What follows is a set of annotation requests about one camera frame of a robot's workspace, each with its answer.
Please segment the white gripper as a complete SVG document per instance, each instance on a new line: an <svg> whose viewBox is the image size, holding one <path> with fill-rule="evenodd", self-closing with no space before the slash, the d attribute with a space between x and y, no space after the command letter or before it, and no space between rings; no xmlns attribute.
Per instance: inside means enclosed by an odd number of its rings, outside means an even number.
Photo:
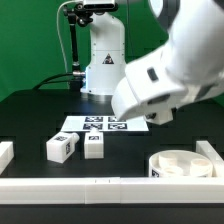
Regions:
<svg viewBox="0 0 224 224"><path fill-rule="evenodd" d="M172 110L179 106L186 88L167 74L161 58L158 49L126 65L111 101L118 121L143 117L162 125L173 120Z"/></svg>

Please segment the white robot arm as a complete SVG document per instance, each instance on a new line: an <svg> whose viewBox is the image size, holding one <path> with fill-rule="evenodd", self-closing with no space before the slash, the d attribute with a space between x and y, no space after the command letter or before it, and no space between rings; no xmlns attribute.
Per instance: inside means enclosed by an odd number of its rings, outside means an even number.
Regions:
<svg viewBox="0 0 224 224"><path fill-rule="evenodd" d="M93 11L91 62L83 91L111 99L117 120L162 124L184 105L224 93L224 0L148 0L166 37L124 61L124 28L107 11L123 0L84 0Z"/></svg>

